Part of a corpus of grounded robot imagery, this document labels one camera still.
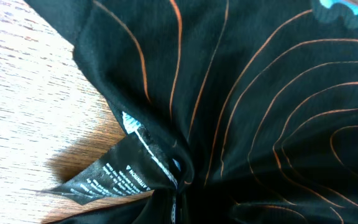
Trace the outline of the black shirt with orange lines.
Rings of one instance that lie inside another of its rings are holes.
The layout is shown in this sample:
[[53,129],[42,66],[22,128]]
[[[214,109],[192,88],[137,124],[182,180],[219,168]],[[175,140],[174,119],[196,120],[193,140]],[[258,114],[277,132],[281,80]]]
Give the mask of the black shirt with orange lines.
[[358,4],[31,1],[125,138],[65,223],[358,223]]

